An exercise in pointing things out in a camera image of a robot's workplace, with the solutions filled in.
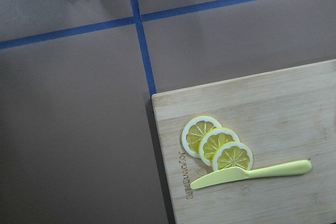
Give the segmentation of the lemon slice one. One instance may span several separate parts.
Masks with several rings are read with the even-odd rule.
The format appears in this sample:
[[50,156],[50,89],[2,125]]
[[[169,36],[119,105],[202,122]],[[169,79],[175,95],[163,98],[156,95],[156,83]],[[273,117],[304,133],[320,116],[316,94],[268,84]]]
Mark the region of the lemon slice one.
[[181,143],[185,151],[192,157],[200,158],[198,147],[200,141],[209,131],[222,127],[213,117],[207,115],[192,118],[182,130]]

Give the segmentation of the lemon slice two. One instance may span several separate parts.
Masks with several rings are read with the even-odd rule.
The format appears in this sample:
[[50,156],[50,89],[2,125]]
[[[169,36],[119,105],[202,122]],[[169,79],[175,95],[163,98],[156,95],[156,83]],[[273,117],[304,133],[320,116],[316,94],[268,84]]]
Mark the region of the lemon slice two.
[[239,136],[233,130],[226,127],[210,130],[202,137],[198,145],[200,159],[205,165],[211,167],[215,152],[229,142],[240,142]]

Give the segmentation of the lemon slice three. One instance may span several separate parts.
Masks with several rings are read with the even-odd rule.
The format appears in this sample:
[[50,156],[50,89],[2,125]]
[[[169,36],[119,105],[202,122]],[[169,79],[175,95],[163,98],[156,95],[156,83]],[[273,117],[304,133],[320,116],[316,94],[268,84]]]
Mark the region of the lemon slice three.
[[219,147],[212,157],[212,170],[239,167],[251,170],[254,158],[251,149],[241,142],[228,142]]

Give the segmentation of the yellow plastic knife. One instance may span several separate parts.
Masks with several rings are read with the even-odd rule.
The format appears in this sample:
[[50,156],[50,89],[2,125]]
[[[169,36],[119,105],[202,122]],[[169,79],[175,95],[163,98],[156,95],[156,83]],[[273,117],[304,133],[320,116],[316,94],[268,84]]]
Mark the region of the yellow plastic knife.
[[190,188],[200,189],[208,186],[246,179],[303,175],[311,170],[312,164],[309,160],[300,160],[254,170],[245,170],[240,167],[230,167],[217,170],[196,179],[190,183]]

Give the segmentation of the bamboo cutting board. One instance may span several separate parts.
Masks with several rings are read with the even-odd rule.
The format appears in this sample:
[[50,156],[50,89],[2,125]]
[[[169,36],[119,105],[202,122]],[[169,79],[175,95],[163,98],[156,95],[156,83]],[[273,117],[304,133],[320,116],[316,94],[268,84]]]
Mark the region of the bamboo cutting board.
[[[176,223],[335,223],[335,61],[153,95]],[[183,150],[189,120],[209,115],[237,133],[255,169],[309,160],[301,176],[190,189],[211,172]]]

